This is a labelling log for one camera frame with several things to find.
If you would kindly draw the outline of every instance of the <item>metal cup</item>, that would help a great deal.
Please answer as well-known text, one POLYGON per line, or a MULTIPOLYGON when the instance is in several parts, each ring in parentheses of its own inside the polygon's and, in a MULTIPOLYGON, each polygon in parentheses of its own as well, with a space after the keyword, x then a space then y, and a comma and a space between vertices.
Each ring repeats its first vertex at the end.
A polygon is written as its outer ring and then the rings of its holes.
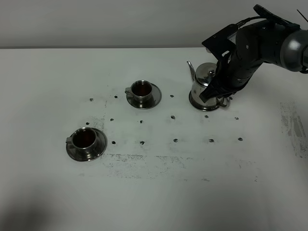
POLYGON ((134 82, 130 88, 125 89, 127 95, 131 95, 138 103, 144 103, 152 97, 152 84, 145 80, 134 82))
POLYGON ((97 134, 91 128, 80 128, 71 137, 66 139, 66 143, 73 145, 81 154, 92 152, 97 142, 97 134))

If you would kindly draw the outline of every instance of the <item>robotic arm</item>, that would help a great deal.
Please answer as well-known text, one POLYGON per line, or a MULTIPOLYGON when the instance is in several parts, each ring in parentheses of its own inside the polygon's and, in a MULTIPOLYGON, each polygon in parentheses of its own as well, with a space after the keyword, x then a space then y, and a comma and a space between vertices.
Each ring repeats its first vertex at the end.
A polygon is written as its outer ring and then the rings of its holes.
POLYGON ((203 102, 242 90, 263 63, 308 73, 308 31, 259 5, 254 10, 260 16, 231 24, 202 42, 218 59, 215 77, 200 94, 203 102), (260 18, 265 20, 241 28, 260 18))

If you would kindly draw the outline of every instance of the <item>teapot spout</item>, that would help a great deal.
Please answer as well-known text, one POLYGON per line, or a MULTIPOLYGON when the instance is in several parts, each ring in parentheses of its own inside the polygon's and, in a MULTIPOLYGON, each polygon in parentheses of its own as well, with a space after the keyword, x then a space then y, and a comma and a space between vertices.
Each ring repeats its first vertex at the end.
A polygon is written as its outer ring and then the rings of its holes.
POLYGON ((190 71, 191 71, 192 81, 194 82, 195 71, 194 71, 193 65, 192 65, 192 63, 189 62, 189 61, 187 61, 187 64, 188 64, 189 69, 190 69, 190 71))

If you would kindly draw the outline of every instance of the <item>white tabletop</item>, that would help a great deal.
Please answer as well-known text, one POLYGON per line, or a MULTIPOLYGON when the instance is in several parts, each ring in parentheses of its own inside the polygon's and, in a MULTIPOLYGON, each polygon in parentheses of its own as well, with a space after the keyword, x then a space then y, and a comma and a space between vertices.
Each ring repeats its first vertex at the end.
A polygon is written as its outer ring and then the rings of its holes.
POLYGON ((0 50, 2 220, 37 205, 37 230, 308 230, 308 76, 263 64, 230 108, 201 112, 188 60, 216 62, 204 48, 0 50), (141 79, 162 91, 155 108, 126 100, 141 79), (108 145, 76 162, 65 140, 86 122, 108 145))

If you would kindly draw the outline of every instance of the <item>metal saucer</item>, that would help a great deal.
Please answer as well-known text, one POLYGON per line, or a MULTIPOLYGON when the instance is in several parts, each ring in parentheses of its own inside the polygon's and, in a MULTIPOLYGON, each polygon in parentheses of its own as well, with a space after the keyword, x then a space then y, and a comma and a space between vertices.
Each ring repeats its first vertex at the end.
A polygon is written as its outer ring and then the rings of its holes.
POLYGON ((107 138, 105 136, 105 134, 96 129, 96 128, 92 128, 97 135, 98 138, 98 142, 96 147, 88 153, 82 153, 79 150, 77 150, 73 145, 71 144, 66 144, 66 151, 67 154, 76 161, 91 161, 91 160, 95 160, 96 158, 100 157, 103 152, 105 151, 106 147, 107 147, 107 138))
POLYGON ((126 99, 129 102, 129 104, 138 109, 150 109, 158 105, 162 99, 162 92, 155 84, 152 83, 151 85, 152 85, 152 97, 148 101, 144 103, 139 103, 133 100, 132 96, 127 94, 126 99))
POLYGON ((216 105, 213 105, 213 106, 204 106, 204 105, 201 105, 199 103, 197 103, 195 100, 193 100, 193 97, 192 97, 192 92, 190 91, 189 92, 189 102, 191 102, 192 106, 200 111, 203 111, 203 112, 208 112, 208 111, 214 111, 216 109, 218 109, 220 107, 220 105, 223 103, 224 99, 221 98, 221 99, 216 99, 217 100, 217 104, 216 105))

